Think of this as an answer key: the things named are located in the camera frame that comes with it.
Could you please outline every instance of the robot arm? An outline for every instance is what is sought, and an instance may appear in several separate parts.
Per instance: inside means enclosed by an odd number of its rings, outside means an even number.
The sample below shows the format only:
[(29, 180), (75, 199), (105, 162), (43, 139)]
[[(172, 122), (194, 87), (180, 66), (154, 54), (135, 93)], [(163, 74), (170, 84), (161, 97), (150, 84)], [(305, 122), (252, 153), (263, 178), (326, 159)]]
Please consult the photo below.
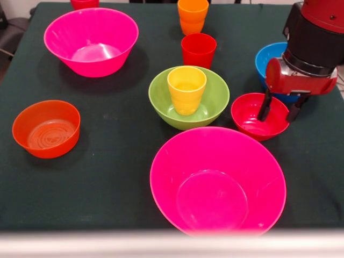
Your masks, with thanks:
[(344, 62), (344, 1), (305, 0), (293, 5), (283, 34), (288, 46), (269, 61), (268, 89), (258, 120), (268, 115), (271, 94), (300, 96), (286, 118), (293, 121), (311, 95), (329, 93), (336, 84), (337, 66)]

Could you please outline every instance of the orange cup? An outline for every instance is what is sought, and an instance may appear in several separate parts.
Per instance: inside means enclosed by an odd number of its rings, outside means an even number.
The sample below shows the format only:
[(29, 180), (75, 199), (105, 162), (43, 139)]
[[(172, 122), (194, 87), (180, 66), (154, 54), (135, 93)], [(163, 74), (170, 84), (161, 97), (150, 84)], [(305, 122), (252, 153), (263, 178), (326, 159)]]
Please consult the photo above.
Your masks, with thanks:
[(80, 134), (80, 114), (64, 101), (42, 101), (24, 109), (15, 119), (12, 134), (29, 153), (52, 159), (69, 152)]
[(207, 0), (179, 0), (177, 6), (184, 35), (200, 33), (208, 13), (209, 2)]

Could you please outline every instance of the red cup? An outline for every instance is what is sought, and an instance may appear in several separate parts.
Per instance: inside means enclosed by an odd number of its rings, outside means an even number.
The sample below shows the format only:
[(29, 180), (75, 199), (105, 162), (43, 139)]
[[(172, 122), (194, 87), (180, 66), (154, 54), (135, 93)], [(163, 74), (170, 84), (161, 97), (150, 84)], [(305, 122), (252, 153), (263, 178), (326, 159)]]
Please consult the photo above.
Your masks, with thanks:
[(74, 10), (99, 7), (99, 0), (70, 0)]
[(210, 69), (216, 49), (216, 40), (204, 33), (194, 33), (182, 39), (183, 60), (186, 66)]
[(59, 100), (42, 101), (23, 110), (12, 127), (15, 141), (29, 153), (52, 159), (69, 152), (80, 134), (80, 114)]

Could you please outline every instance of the yellow cup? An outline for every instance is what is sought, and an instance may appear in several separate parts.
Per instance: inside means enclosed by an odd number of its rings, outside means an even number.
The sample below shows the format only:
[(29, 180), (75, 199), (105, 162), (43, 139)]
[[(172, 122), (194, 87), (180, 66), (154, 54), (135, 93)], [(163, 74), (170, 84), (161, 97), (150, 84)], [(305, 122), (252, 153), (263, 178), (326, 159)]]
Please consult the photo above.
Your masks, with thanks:
[(168, 74), (167, 83), (177, 113), (183, 116), (195, 113), (205, 89), (205, 73), (193, 66), (179, 66)]

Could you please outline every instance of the green bowl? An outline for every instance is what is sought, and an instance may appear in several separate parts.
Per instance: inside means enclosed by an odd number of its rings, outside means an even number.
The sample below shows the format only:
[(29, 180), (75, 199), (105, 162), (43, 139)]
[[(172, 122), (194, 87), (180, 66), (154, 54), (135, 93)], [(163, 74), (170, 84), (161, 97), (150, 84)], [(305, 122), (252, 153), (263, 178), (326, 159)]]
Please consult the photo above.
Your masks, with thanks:
[(158, 115), (167, 124), (179, 130), (202, 127), (213, 122), (224, 111), (230, 101), (230, 90), (226, 82), (213, 71), (203, 67), (197, 67), (207, 77), (202, 100), (194, 114), (182, 116), (173, 107), (167, 85), (167, 75), (174, 68), (172, 67), (162, 71), (150, 83), (148, 90), (149, 100)]

